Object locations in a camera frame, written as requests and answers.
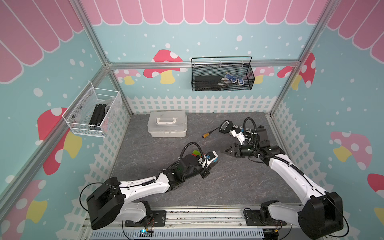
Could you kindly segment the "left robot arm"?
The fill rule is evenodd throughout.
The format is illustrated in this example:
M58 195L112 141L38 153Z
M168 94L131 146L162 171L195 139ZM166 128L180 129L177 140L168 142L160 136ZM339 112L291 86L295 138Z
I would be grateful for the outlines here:
M86 200L92 230L99 230L116 221L130 221L143 226L154 213L143 199L164 194L181 187L189 178L206 178L218 162L215 151L203 156L186 155L157 175L136 181L119 181L116 177L98 183L98 188Z

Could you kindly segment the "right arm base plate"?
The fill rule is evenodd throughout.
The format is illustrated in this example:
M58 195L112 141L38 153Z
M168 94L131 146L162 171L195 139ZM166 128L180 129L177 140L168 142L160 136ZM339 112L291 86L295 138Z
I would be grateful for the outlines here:
M275 226L279 229L287 225L284 221L272 219L269 212L265 209L252 210L250 208L244 208L243 215L247 226Z

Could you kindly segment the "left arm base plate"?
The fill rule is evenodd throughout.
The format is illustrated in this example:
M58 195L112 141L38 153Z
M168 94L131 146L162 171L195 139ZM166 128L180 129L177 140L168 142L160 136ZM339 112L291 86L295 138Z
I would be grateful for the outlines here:
M166 211L152 211L138 223L125 221L125 227L164 227L166 222Z

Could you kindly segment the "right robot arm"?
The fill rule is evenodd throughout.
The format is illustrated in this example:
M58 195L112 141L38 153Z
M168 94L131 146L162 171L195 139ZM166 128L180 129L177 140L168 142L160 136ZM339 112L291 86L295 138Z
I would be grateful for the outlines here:
M222 153L234 158L256 157L274 170L296 193L300 206L290 207L281 202L269 201L264 211L273 220L281 220L302 229L312 240L335 232L349 225L343 215L343 200L336 192L328 192L310 180L279 146L259 147L233 143Z

